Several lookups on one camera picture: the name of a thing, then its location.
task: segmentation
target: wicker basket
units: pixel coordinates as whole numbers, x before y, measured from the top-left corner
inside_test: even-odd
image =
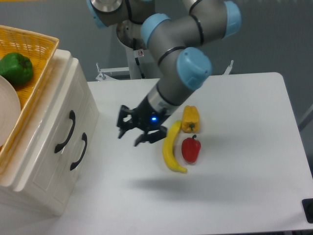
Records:
[[[0,168],[2,170],[3,162],[8,162],[5,156],[36,101],[36,95],[43,83],[43,75],[58,44],[59,39],[57,38],[0,25],[0,58],[10,52],[18,52],[30,59],[34,71],[33,78],[26,85],[14,87],[19,96],[22,111],[13,131],[0,149]]]

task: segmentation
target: black drawer handle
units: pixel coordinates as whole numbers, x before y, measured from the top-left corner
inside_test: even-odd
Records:
[[[74,128],[75,128],[75,113],[73,110],[70,111],[69,113],[69,119],[72,119],[73,121],[73,124],[72,124],[72,127],[70,128],[70,131],[69,131],[69,134],[67,136],[67,139],[63,142],[63,143],[59,143],[55,146],[55,149],[54,149],[54,153],[58,153],[60,152],[64,147],[65,145],[67,145],[67,143],[69,142],[69,139],[72,137],[73,135],[73,132],[74,132]]]
[[[83,135],[82,135],[82,140],[85,141],[85,147],[84,147],[84,150],[83,150],[83,153],[82,155],[80,156],[80,159],[77,161],[77,162],[74,162],[70,165],[70,170],[74,170],[78,164],[82,161],[84,155],[85,155],[85,152],[86,152],[86,149],[87,149],[87,135],[86,133],[84,132]]]

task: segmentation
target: white drawer unit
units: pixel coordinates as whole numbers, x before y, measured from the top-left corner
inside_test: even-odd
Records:
[[[56,50],[40,102],[0,175],[0,202],[61,215],[88,152],[99,112],[70,52]]]

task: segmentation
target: green bell pepper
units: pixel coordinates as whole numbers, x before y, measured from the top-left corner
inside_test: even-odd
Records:
[[[32,67],[29,58],[12,52],[0,60],[0,75],[12,85],[23,85],[33,77]]]

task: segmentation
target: white table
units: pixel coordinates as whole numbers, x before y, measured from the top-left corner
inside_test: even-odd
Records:
[[[135,108],[152,80],[90,82],[100,116],[63,216],[0,205],[1,234],[189,235],[313,229],[301,200],[313,180],[283,78],[277,73],[212,76],[185,105],[201,116],[195,165],[163,162],[163,141],[133,147],[139,130],[117,139],[121,104]]]

